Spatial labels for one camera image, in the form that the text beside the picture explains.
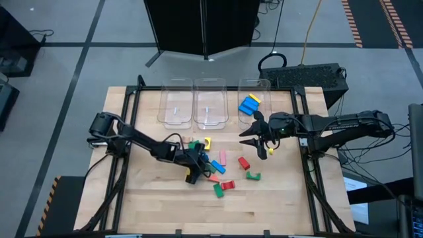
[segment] floor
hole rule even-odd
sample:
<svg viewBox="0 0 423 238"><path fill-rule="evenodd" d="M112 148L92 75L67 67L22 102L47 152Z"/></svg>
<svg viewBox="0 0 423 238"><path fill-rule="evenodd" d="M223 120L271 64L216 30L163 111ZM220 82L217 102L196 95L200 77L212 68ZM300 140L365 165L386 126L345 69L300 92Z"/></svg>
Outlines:
<svg viewBox="0 0 423 238"><path fill-rule="evenodd" d="M317 2L286 0L276 41L303 42ZM0 3L28 30L55 31L48 38L51 44L38 54L32 75L10 80L20 90L20 96L5 131L0 134L4 158L0 181L3 191L7 191L0 193L0 230L4 237L17 234L31 194L30 201L36 203L33 209L31 205L26 209L29 224L18 232L22 236L35 234L54 177L83 176L87 172L91 150L85 139L93 116L102 110L108 87L134 85L139 74L148 85L161 85L172 77L222 77L228 85L237 85L239 79L258 78L256 65L271 50L237 48L212 56L214 61L165 52L148 68L145 64L157 53L154 47L84 44L154 42L141 0L0 0ZM263 4L260 11L265 11ZM278 16L279 8L259 15L257 30L261 37L257 42L274 41ZM422 84L405 50L337 48L337 43L354 43L340 1L323 1L309 42L334 44L333 48L330 44L308 48L304 64L337 62L348 71L350 90L345 95L343 114L378 109L388 113L392 122L407 124L408 105L422 103ZM287 56L288 65L300 62L302 48L275 51ZM423 63L423 50L412 50L412 54ZM263 67L280 64L270 59ZM329 111L334 114L336 105ZM52 136L58 137L55 145ZM349 147L365 147L370 141L361 139ZM389 146L369 152L363 160L399 155L407 144L407 138L398 138ZM44 183L34 187L40 168L47 169L45 178L39 177ZM410 154L369 163L364 168L382 182L412 175Z"/></svg>

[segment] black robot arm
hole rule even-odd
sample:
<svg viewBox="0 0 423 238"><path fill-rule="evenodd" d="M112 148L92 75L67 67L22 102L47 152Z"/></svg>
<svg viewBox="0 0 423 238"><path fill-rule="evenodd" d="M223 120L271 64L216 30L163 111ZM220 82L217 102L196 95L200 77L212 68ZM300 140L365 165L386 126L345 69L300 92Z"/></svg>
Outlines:
<svg viewBox="0 0 423 238"><path fill-rule="evenodd" d="M113 129L117 122L117 133ZM126 153L128 142L132 142L150 152L150 155L158 161L174 163L190 169L186 182L195 184L200 175L209 176L206 164L207 157L204 153L204 144L197 143L194 149L184 149L181 142L156 141L151 137L126 124L119 116L108 112L97 113L89 133L96 139L107 143L107 153L121 157Z"/></svg>
<svg viewBox="0 0 423 238"><path fill-rule="evenodd" d="M277 112L264 121L261 112L255 112L255 122L239 136L258 136L258 139L248 139L240 143L253 145L261 159L267 159L266 148L271 141L279 147L280 140L296 136L307 140L309 154L326 152L331 147L341 147L348 141L371 136L386 138L394 134L387 114L380 111L365 111L343 116L323 117L318 115L288 114ZM324 131L339 130L329 136L322 137Z"/></svg>

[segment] orange and black tape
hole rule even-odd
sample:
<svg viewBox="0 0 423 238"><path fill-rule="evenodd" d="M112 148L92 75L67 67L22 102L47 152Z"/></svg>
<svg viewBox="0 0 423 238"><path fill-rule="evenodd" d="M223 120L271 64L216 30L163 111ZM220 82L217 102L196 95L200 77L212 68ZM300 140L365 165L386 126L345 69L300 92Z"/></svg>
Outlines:
<svg viewBox="0 0 423 238"><path fill-rule="evenodd" d="M348 24L350 25L352 36L354 37L354 42L356 43L357 47L363 48L362 38L360 37L360 33L358 32L357 25L354 20L354 16L351 13L348 0L342 0L342 6L344 7L346 18L348 20Z"/></svg>
<svg viewBox="0 0 423 238"><path fill-rule="evenodd" d="M391 0L379 0L380 4L382 5L383 11L385 11L386 18L391 25L391 30L397 39L399 48L403 47L401 39L405 43L405 46L408 48L412 48L412 41L408 36L408 33L403 25L403 22L398 16L397 11L395 10Z"/></svg>
<svg viewBox="0 0 423 238"><path fill-rule="evenodd" d="M41 231L44 228L44 224L47 219L48 210L50 209L50 205L52 204L53 196L54 196L54 193L56 192L56 188L58 187L60 177L61 176L57 176L56 178L54 178L52 188L50 189L50 193L48 194L47 204L46 204L46 207L44 208L44 211L42 212L41 221L40 221L40 224L38 225L38 229L35 236L41 236Z"/></svg>

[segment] white paper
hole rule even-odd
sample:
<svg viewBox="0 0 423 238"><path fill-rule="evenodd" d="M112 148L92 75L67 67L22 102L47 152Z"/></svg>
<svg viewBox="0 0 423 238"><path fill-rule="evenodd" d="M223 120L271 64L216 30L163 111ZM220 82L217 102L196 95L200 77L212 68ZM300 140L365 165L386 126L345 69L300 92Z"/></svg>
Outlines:
<svg viewBox="0 0 423 238"><path fill-rule="evenodd" d="M346 187L347 191L367 187L366 183L356 181L356 180L350 179L350 178L344 177L344 182L345 182L345 187ZM369 207L368 207L368 204L351 205L351 211L352 211L352 219L354 219L354 221L358 221L358 222L369 225Z"/></svg>

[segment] transparent container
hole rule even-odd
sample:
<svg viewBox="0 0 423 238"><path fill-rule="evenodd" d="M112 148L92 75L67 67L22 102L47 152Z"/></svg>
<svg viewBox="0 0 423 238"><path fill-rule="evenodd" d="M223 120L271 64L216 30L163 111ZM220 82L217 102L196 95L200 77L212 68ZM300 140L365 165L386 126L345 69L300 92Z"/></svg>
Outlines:
<svg viewBox="0 0 423 238"><path fill-rule="evenodd" d="M191 79L175 78L162 84L157 120L166 129L188 129L192 125L194 84Z"/></svg>
<svg viewBox="0 0 423 238"><path fill-rule="evenodd" d="M268 120L272 114L272 98L270 96L270 82L267 79L241 79L238 84L238 106L252 93L261 100L258 110L263 113L264 119ZM240 129L246 130L255 121L254 117L238 110Z"/></svg>
<svg viewBox="0 0 423 238"><path fill-rule="evenodd" d="M223 129L229 119L226 81L196 79L194 88L194 121L199 129Z"/></svg>

